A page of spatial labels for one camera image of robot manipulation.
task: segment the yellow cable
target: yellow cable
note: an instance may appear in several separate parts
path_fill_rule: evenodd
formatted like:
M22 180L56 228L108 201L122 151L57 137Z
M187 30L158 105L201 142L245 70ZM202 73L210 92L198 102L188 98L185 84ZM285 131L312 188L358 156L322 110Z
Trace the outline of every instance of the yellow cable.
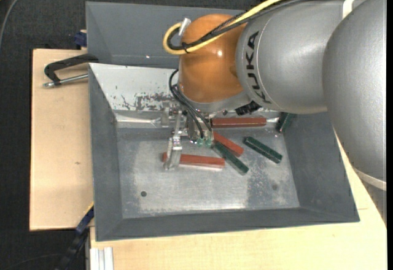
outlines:
M273 4L276 4L277 2L280 2L283 0L267 0L262 2L261 4L259 4L258 6L255 6L253 9L249 10L248 12L244 13L242 16L238 17L237 19L233 20L232 22L230 22L227 26L230 26L236 22L239 22L241 20L244 20L245 18L251 17L255 14L257 14L258 12L260 12L262 9L266 9L269 6L272 6ZM183 55L186 54L185 50L173 50L171 49L168 44L168 37L169 35L177 28L180 28L181 23L176 23L175 25L173 25L172 27L170 27L167 32L164 35L163 38L163 48L169 53L169 54L173 54L173 55ZM223 36L225 33L222 33L216 37L211 38L210 40L207 40L203 43L200 43L196 46L190 47L187 49L187 51L190 52L194 52L196 50L199 50L200 48L204 47L205 45L210 44L211 42L217 40L220 36Z

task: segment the wooden table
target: wooden table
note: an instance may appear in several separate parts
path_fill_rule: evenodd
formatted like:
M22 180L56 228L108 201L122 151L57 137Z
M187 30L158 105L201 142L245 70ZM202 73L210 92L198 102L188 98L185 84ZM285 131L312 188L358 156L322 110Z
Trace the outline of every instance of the wooden table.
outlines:
M73 228L93 199L87 82L45 89L46 64L85 53L35 50L31 140L30 229ZM86 71L70 69L63 75ZM123 269L387 269L387 231L343 153L360 222L126 241L113 247Z

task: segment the black cable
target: black cable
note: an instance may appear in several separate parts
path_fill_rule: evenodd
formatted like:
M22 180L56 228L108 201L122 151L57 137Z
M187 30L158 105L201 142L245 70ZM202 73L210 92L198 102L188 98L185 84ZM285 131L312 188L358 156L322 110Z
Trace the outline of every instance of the black cable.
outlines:
M197 119L197 115L196 115L196 110L192 107L192 105L190 103L187 103L187 100L185 98L182 98L182 95L180 94L180 91L175 90L175 86L172 84L172 79L173 77L177 74L177 72L179 72L178 69L176 69L171 76L169 77L169 90L171 91L173 97L178 100L181 104L183 104L184 106L186 106L187 108L187 112L188 114L190 114L191 118L193 119L193 121L196 123L196 127L198 127L198 130L200 131L201 134L201 138L204 138L204 133L203 133L203 129L201 127L201 125L199 124L199 121Z
M245 14L245 13L242 13L240 16L237 15L237 16L231 17L230 19L226 20L225 22L223 22L223 23L220 24L219 26L215 27L215 28L214 28L213 30L211 30L210 32L206 33L204 36L202 36L202 37L199 38L198 40L196 40L196 41L194 41L194 42L191 42L191 43L188 43L188 44L182 44L182 45L175 46L175 45L173 45L173 44L171 43L171 39L174 37L175 34L177 34L177 33L179 32L179 28L176 28L176 29L174 29L174 30L172 31L172 33L168 36L167 44L168 44L168 46L169 46L171 49L173 49L173 50L185 50L185 49L187 49L187 48L194 47L194 46L196 46L196 45L198 45L198 44L201 44L201 43L206 42L206 41L208 41L208 40L210 40L210 39L213 39L214 37L219 36L219 35L221 35L221 34L227 32L227 31L229 31L229 30L232 30L233 28L236 28L236 27L242 25L243 23L247 23L247 22L249 22L249 21L251 21L251 20L253 20L253 19L255 19L255 18L258 18L258 17L260 17L260 16L262 16L262 15L265 15L265 14L267 14L267 13L270 13L270 12L276 10L276 9L280 9L280 8L282 8L282 7L289 6L289 5L293 5L293 4L298 4L299 2L304 2L304 1L312 1L312 0L288 0L288 1L286 1L286 2L281 2L281 3L279 3L279 4L275 4L274 6L271 6L271 7L268 8L268 9L263 9L263 10L261 10L260 12L256 13L255 15L250 16L250 17L248 17L248 18L245 18L245 19L243 19L243 20L241 20L241 21L238 21L238 22L236 22L236 23L234 23L234 24L232 24L232 25L230 25L230 26L225 26L225 25L227 25L229 22L231 22L232 20L234 20L234 19L236 19L236 18L238 18L238 17L241 17L241 16L242 16L243 14Z

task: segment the green block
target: green block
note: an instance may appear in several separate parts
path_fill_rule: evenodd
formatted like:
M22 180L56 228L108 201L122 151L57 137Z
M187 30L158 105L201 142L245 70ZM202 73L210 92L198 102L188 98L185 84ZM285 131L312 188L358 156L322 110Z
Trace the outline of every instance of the green block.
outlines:
M254 139L253 137L247 137L244 140L244 144L275 163L281 162L281 154L274 151L272 148L269 148L267 145L259 142L257 139Z
M219 153L224 159L229 161L229 164L241 175L245 175L249 168L236 156L229 152L227 148L225 148L220 142L216 142L213 146L213 149Z
M285 133L285 130L287 130L288 126L290 125L290 121L293 119L294 116L295 114L282 113L280 116L280 120L278 121L277 130L280 133Z

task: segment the wooden board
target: wooden board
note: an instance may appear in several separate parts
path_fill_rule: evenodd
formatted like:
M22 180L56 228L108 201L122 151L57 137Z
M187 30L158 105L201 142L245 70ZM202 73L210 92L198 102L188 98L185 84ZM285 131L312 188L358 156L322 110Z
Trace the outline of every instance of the wooden board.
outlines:
M86 53L33 52L30 230L74 228L93 201L88 82L44 88L47 64ZM87 65L59 72L85 74Z

